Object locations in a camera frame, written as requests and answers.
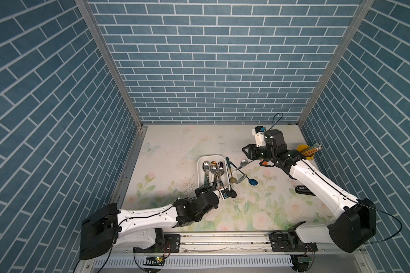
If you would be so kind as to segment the white plastic storage box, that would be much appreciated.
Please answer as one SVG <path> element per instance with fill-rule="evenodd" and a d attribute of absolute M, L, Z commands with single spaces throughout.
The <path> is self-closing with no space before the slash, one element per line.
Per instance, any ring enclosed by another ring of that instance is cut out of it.
<path fill-rule="evenodd" d="M 225 158 L 221 155 L 208 155 L 198 159 L 198 188 L 218 189 L 230 185 L 229 171 Z"/>

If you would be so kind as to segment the silver spoon green marbled handle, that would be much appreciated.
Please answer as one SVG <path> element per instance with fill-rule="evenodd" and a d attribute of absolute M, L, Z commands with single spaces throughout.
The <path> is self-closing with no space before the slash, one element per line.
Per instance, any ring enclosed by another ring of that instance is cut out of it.
<path fill-rule="evenodd" d="M 205 173 L 205 185 L 209 185 L 210 184 L 210 177 L 209 177 L 209 172 L 211 169 L 210 163 L 209 161 L 204 161 L 203 166 L 202 166 L 204 173 Z"/>

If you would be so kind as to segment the silver spoon hello kitty handle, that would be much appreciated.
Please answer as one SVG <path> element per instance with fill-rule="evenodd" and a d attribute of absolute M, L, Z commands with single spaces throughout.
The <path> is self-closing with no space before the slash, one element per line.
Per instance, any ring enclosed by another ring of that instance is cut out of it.
<path fill-rule="evenodd" d="M 219 162 L 218 163 L 218 181 L 222 187 L 224 186 L 224 182 L 223 182 L 224 173 L 225 173 L 224 163 Z"/>

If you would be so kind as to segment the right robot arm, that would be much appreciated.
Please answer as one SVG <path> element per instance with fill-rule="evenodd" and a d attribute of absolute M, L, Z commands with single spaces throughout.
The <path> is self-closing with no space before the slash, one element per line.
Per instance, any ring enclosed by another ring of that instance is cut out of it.
<path fill-rule="evenodd" d="M 252 135 L 256 142 L 242 149 L 248 159 L 271 162 L 290 178 L 303 183 L 336 218 L 328 224 L 300 222 L 288 229 L 292 247 L 303 243 L 330 243 L 351 253 L 375 236 L 376 206 L 372 201 L 360 200 L 348 193 L 319 172 L 302 153 L 289 150 L 280 130 L 256 126 Z"/>

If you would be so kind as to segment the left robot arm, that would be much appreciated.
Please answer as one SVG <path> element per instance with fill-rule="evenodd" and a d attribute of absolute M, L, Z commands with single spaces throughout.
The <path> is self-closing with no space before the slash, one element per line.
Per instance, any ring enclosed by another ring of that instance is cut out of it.
<path fill-rule="evenodd" d="M 212 186 L 195 190 L 192 198 L 176 199 L 173 204 L 144 210 L 118 209 L 116 203 L 105 205 L 82 221 L 81 260 L 97 258 L 112 248 L 130 246 L 148 249 L 164 243 L 164 229 L 189 226 L 199 222 L 221 200 L 236 198 L 230 186 Z"/>

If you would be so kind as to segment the orange spoon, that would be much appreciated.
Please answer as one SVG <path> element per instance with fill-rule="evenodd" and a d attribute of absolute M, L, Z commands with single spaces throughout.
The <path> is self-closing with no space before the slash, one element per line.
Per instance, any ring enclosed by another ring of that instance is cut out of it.
<path fill-rule="evenodd" d="M 271 167 L 266 160 L 262 160 L 262 161 L 259 163 L 259 165 L 260 165 L 260 166 L 263 166 L 263 167 Z"/>

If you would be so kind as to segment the long silver spoon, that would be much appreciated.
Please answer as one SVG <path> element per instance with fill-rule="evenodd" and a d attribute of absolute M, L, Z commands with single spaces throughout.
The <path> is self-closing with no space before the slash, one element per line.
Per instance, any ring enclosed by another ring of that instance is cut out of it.
<path fill-rule="evenodd" d="M 249 163 L 249 162 L 248 162 L 247 159 L 243 159 L 243 160 L 241 161 L 240 166 L 236 169 L 236 171 L 239 171 L 240 173 L 242 173 L 242 177 L 241 177 L 241 178 L 238 178 L 237 181 L 235 181 L 233 178 L 231 178 L 231 179 L 230 179 L 230 183 L 229 183 L 230 186 L 232 186 L 233 184 L 240 184 L 244 179 L 247 178 L 247 175 L 246 175 L 245 173 L 243 173 L 243 172 L 241 171 L 241 169 L 242 169 L 243 167 L 247 166 L 248 163 Z"/>

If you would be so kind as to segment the black spoon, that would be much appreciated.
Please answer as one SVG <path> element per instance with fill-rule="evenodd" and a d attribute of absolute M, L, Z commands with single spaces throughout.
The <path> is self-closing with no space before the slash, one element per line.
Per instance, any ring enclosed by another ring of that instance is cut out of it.
<path fill-rule="evenodd" d="M 231 198 L 236 198 L 237 197 L 237 193 L 236 191 L 232 188 L 232 185 L 235 184 L 237 182 L 237 180 L 233 177 L 232 174 L 232 169 L 231 169 L 231 162 L 229 157 L 226 157 L 226 162 L 227 162 L 227 167 L 228 167 L 228 173 L 230 176 L 229 182 L 230 182 L 230 191 L 229 191 L 229 196 Z"/>

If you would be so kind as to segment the yellow cup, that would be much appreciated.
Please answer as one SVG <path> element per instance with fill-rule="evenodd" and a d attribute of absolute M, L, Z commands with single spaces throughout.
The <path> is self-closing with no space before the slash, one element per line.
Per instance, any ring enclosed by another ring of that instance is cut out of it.
<path fill-rule="evenodd" d="M 303 156 L 305 156 L 307 160 L 312 160 L 316 153 L 314 148 L 305 144 L 300 144 L 297 147 L 297 151 L 303 154 Z"/>

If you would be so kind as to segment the floral table mat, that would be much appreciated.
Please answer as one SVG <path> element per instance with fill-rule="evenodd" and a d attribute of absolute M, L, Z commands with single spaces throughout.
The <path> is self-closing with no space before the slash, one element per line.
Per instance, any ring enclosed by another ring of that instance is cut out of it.
<path fill-rule="evenodd" d="M 221 155 L 239 167 L 245 159 L 242 148 L 255 141 L 252 129 L 252 125 L 150 125 L 121 207 L 151 209 L 193 197 L 198 159 Z M 258 185 L 247 180 L 235 184 L 236 198 L 220 201 L 200 222 L 185 227 L 186 232 L 286 230 L 301 221 L 334 219 L 319 198 L 297 194 L 297 181 L 282 170 L 253 162 L 241 171 Z"/>

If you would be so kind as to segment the black stapler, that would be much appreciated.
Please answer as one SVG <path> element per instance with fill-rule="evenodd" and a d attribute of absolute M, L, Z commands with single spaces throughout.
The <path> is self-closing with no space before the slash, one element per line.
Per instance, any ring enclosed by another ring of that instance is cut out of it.
<path fill-rule="evenodd" d="M 301 195 L 315 196 L 315 194 L 306 186 L 298 185 L 295 187 L 295 192 Z"/>

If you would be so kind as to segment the blue green handled spoon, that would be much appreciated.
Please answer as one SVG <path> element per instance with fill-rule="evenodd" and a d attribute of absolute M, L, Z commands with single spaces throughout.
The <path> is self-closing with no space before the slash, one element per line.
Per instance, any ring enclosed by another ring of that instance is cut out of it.
<path fill-rule="evenodd" d="M 242 177 L 237 180 L 237 182 L 236 182 L 237 184 L 240 184 L 241 182 L 247 180 L 248 183 L 249 183 L 250 185 L 252 185 L 252 186 L 257 186 L 257 185 L 258 185 L 258 181 L 257 181 L 257 180 L 248 177 L 248 176 L 247 176 L 244 172 L 242 172 L 241 170 L 239 170 L 239 172 L 242 174 Z"/>

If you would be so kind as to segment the aluminium front rail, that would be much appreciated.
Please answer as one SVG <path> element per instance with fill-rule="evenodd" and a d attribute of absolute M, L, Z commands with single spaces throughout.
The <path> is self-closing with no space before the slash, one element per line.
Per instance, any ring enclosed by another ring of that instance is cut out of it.
<path fill-rule="evenodd" d="M 162 229 L 144 230 L 126 236 L 100 234 L 84 235 L 80 242 L 81 260 L 89 260 L 115 249 L 131 252 L 138 248 L 139 253 L 171 251 L 171 253 L 193 252 L 302 252 L 317 251 L 321 241 L 303 243 L 295 232 L 211 232 L 211 233 L 174 233 Z"/>

